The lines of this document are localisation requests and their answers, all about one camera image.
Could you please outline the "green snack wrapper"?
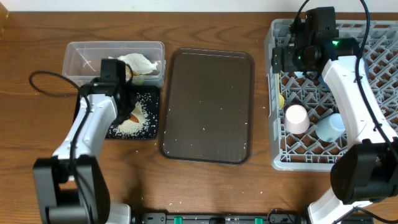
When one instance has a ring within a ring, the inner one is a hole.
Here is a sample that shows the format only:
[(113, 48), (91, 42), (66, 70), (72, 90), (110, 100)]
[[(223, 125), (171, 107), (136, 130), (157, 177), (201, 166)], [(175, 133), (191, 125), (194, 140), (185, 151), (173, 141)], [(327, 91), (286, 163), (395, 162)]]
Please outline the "green snack wrapper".
[(145, 75), (138, 74), (131, 70), (130, 67), (126, 66), (126, 82), (132, 83), (134, 85), (143, 85), (145, 80)]

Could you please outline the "orange carrot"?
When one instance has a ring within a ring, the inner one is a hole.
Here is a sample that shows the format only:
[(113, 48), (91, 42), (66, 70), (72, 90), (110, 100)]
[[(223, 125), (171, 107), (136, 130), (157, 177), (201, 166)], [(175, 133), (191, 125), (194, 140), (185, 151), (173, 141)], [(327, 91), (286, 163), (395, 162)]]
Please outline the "orange carrot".
[(136, 116), (134, 116), (133, 114), (130, 114), (130, 118), (129, 119), (131, 121), (135, 122), (135, 123), (139, 123), (139, 119)]

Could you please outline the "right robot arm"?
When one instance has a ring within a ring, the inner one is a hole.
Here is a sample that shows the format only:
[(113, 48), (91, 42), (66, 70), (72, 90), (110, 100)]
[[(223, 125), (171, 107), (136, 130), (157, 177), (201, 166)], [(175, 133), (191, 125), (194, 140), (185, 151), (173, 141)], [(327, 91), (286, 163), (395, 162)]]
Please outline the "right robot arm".
[(348, 150), (330, 171), (331, 186), (307, 207), (307, 223), (339, 223), (352, 213), (397, 195), (397, 133), (368, 82), (365, 43), (340, 37), (333, 7), (296, 16), (294, 44), (274, 47), (271, 70), (315, 72), (329, 87), (345, 126)]

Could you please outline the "light blue rice bowl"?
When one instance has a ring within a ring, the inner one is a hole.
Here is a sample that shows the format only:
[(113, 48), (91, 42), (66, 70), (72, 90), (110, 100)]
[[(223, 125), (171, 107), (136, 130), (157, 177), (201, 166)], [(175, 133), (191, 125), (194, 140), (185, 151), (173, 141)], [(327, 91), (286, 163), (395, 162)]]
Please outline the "light blue rice bowl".
[(305, 78), (305, 75), (303, 72), (294, 72), (294, 75), (296, 78)]

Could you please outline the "yellow plastic spoon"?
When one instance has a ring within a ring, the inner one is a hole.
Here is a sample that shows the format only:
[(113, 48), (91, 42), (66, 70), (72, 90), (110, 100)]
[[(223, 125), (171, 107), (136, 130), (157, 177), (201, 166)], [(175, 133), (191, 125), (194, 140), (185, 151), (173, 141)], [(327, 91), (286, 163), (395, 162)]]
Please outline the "yellow plastic spoon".
[(284, 107), (285, 100), (280, 90), (280, 74), (277, 73), (277, 90), (278, 90), (278, 99), (279, 99), (279, 109), (281, 110)]

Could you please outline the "pink cup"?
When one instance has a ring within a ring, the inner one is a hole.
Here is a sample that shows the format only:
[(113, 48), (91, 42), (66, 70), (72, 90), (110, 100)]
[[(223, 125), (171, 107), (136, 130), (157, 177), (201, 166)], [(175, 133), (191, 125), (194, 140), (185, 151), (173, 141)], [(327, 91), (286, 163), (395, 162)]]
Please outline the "pink cup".
[(310, 126), (307, 110), (301, 105), (291, 105), (285, 111), (285, 129), (292, 134), (302, 134)]

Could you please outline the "white tissue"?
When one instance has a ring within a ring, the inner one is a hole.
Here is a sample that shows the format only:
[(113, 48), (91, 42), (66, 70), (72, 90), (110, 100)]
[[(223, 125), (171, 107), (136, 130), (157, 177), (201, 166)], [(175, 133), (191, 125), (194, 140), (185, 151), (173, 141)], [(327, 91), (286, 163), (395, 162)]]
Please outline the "white tissue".
[(146, 75), (157, 70), (157, 64), (152, 63), (142, 54), (127, 54), (117, 57), (118, 60), (126, 64), (126, 75)]

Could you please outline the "light blue cup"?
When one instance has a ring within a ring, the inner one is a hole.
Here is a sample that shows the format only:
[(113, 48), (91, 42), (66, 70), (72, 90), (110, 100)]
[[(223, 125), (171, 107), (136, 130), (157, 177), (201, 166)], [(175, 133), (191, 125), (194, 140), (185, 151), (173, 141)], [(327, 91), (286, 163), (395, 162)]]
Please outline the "light blue cup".
[(345, 133), (345, 126), (339, 113), (334, 113), (319, 120), (315, 133), (324, 142), (334, 142)]

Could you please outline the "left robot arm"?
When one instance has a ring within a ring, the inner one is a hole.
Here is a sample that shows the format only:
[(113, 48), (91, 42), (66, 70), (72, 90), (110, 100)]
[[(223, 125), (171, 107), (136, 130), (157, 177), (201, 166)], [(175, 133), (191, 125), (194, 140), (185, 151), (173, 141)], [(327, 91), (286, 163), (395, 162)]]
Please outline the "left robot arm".
[(126, 78), (127, 65), (102, 59), (100, 75), (79, 86), (72, 127), (51, 157), (33, 166), (42, 223), (133, 223), (132, 208), (112, 202), (98, 158), (111, 126), (131, 117), (137, 98)]

